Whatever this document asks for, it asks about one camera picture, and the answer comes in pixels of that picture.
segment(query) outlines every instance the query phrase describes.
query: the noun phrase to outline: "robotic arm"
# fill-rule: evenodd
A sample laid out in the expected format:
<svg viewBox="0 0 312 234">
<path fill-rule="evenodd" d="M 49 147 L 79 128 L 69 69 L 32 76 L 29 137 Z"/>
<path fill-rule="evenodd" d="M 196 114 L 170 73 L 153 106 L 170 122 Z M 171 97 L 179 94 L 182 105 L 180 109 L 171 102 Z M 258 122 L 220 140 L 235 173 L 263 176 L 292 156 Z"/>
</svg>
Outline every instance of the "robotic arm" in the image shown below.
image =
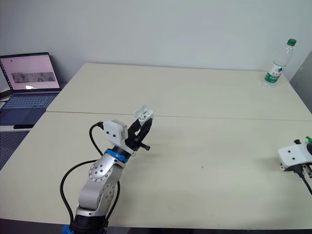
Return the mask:
<svg viewBox="0 0 312 234">
<path fill-rule="evenodd" d="M 135 112 L 136 121 L 127 129 L 127 125 L 118 120 L 103 124 L 106 139 L 113 144 L 97 160 L 88 172 L 88 180 L 79 195 L 79 206 L 70 231 L 75 234 L 101 234 L 107 226 L 108 210 L 114 197 L 115 187 L 119 183 L 122 170 L 131 156 L 142 147 L 148 134 L 154 114 L 147 106 Z"/>
<path fill-rule="evenodd" d="M 305 179 L 305 174 L 312 178 L 312 138 L 306 137 L 308 142 L 301 144 L 300 140 L 295 140 L 295 145 L 284 147 L 278 150 L 278 157 L 281 161 L 280 168 L 283 171 L 293 171 L 297 173 L 312 194 L 312 189 Z"/>
</svg>

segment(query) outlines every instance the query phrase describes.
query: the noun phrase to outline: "blue ring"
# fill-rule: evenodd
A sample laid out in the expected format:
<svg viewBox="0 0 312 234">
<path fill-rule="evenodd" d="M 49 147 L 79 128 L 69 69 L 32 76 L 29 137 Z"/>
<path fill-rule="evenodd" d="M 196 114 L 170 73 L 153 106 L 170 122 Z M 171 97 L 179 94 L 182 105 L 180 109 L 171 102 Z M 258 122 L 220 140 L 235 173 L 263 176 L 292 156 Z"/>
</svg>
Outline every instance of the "blue ring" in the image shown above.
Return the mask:
<svg viewBox="0 0 312 234">
<path fill-rule="evenodd" d="M 114 158 L 116 158 L 116 159 L 118 159 L 124 163 L 128 162 L 128 159 L 126 159 L 126 157 L 124 155 L 117 154 L 116 152 L 114 152 L 112 150 L 107 149 L 105 151 L 105 154 L 109 154 L 110 156 L 112 156 L 112 157 L 114 157 Z"/>
</svg>

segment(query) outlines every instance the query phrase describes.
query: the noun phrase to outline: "black cable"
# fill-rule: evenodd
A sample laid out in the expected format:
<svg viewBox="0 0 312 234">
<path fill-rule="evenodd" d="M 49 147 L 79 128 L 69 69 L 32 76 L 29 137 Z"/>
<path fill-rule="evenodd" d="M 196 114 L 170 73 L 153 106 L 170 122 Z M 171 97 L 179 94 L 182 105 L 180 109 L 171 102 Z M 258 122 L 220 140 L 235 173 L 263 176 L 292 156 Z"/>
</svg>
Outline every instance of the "black cable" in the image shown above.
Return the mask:
<svg viewBox="0 0 312 234">
<path fill-rule="evenodd" d="M 102 234 L 103 233 L 103 228 L 107 227 L 108 226 L 108 219 L 109 217 L 111 216 L 116 204 L 117 204 L 117 201 L 118 201 L 118 198 L 119 198 L 119 194 L 120 194 L 120 182 L 118 181 L 117 182 L 117 194 L 116 194 L 116 198 L 114 200 L 114 203 L 111 207 L 111 209 L 109 210 L 109 213 L 107 214 L 106 218 L 105 218 L 105 221 L 103 222 L 102 226 L 100 227 L 99 229 L 99 234 Z"/>
<path fill-rule="evenodd" d="M 92 136 L 92 130 L 95 128 L 95 127 L 100 127 L 101 129 L 104 130 L 104 127 L 103 127 L 103 122 L 98 122 L 96 124 L 93 124 L 89 130 L 89 136 L 90 136 L 90 140 L 92 142 L 92 144 L 94 145 L 94 147 L 96 148 L 96 150 L 99 152 L 99 154 L 101 156 L 103 156 L 103 153 L 101 152 L 101 150 L 98 148 L 97 144 L 95 143 L 94 139 L 93 139 L 93 136 Z"/>
<path fill-rule="evenodd" d="M 307 182 L 307 180 L 306 180 L 304 177 L 301 177 L 301 178 L 302 178 L 303 182 L 306 184 L 306 186 L 307 186 L 307 188 L 308 188 L 310 194 L 312 195 L 312 189 L 311 189 L 309 183 Z"/>
<path fill-rule="evenodd" d="M 302 178 L 302 180 L 305 183 L 305 185 L 307 186 L 310 194 L 312 195 L 312 189 L 311 189 L 309 183 L 307 182 L 307 180 L 304 178 L 302 165 L 301 164 L 293 165 L 292 170 L 294 173 L 297 173 L 300 178 Z"/>
<path fill-rule="evenodd" d="M 95 162 L 95 161 L 97 161 L 97 159 L 96 160 L 90 160 L 90 161 L 82 162 L 80 164 L 77 164 L 76 166 L 73 166 L 71 169 L 69 169 L 66 172 L 66 174 L 64 175 L 64 177 L 63 177 L 63 179 L 62 179 L 62 181 L 60 183 L 60 186 L 59 186 L 60 196 L 61 196 L 61 198 L 62 198 L 62 200 L 63 200 L 63 202 L 64 202 L 64 204 L 66 206 L 66 209 L 68 210 L 69 217 L 70 217 L 69 229 L 71 229 L 71 227 L 72 227 L 72 223 L 73 223 L 73 220 L 74 220 L 74 215 L 73 215 L 72 209 L 70 208 L 70 206 L 69 206 L 69 204 L 68 204 L 68 202 L 66 200 L 65 194 L 64 194 L 63 186 L 64 186 L 65 179 L 77 167 L 80 167 L 80 166 L 82 166 L 84 164 L 92 163 L 92 162 Z"/>
</svg>

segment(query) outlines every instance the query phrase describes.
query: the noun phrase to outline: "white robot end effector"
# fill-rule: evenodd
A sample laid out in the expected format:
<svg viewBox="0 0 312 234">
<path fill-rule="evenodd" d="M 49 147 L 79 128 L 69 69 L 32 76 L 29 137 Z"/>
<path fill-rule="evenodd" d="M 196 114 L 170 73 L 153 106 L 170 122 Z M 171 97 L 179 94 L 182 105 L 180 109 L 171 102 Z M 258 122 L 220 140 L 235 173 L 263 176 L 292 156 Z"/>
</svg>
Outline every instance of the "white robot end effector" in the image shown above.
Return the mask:
<svg viewBox="0 0 312 234">
<path fill-rule="evenodd" d="M 312 194 L 312 189 L 304 178 L 304 173 L 312 178 L 312 138 L 306 137 L 308 142 L 301 144 L 300 140 L 295 140 L 295 145 L 284 147 L 278 150 L 278 157 L 281 161 L 280 168 L 283 171 L 293 171 L 304 181 Z"/>
<path fill-rule="evenodd" d="M 142 143 L 142 140 L 151 128 L 154 113 L 152 110 L 149 110 L 147 106 L 141 106 L 135 111 L 134 116 L 136 121 L 129 129 L 126 124 L 118 120 L 104 122 L 106 139 L 114 146 L 129 153 L 131 156 L 135 156 L 139 147 L 146 150 L 150 149 L 149 146 Z"/>
</svg>

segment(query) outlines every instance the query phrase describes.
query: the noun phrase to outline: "green cap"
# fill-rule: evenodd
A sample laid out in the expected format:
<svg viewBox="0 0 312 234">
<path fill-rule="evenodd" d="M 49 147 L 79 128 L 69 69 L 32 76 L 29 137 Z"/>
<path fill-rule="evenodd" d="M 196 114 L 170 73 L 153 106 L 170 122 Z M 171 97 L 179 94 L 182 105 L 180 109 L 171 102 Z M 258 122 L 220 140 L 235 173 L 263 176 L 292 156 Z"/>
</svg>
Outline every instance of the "green cap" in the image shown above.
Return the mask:
<svg viewBox="0 0 312 234">
<path fill-rule="evenodd" d="M 297 42 L 297 41 L 296 41 L 295 39 L 289 39 L 288 42 L 287 42 L 287 44 L 288 44 L 288 45 L 291 45 L 291 46 L 294 46 L 294 45 L 296 44 L 296 42 Z"/>
<path fill-rule="evenodd" d="M 309 143 L 312 143 L 312 138 L 309 136 L 306 136 L 306 139 L 308 139 Z"/>
</svg>

